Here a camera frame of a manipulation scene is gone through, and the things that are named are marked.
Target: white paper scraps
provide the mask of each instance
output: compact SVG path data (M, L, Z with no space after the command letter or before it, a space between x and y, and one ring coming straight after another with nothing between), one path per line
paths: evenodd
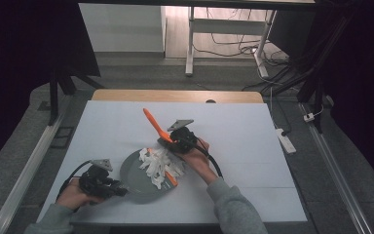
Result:
M139 151L139 160L143 162L139 168L145 169L148 167L146 173L151 177L151 182L158 189L161 189L166 172L174 179L184 175L184 162L175 158L175 156L169 157L168 150L163 147L141 149Z

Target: white power strip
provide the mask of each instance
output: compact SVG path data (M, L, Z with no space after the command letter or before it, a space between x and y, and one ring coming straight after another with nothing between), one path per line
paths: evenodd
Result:
M283 129L276 129L276 134L278 135L281 146L283 146L286 153L290 154L296 152L296 148L291 143L289 137L282 136L281 133L283 133Z

